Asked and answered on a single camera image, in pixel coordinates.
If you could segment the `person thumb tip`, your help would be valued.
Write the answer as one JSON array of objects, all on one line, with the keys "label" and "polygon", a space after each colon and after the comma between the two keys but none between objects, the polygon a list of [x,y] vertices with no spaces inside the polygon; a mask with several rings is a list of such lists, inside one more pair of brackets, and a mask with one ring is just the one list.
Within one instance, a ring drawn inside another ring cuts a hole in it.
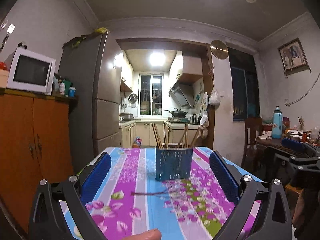
[{"label": "person thumb tip", "polygon": [[123,240],[161,240],[161,238],[161,232],[158,229],[152,229],[137,235],[125,237]]}]

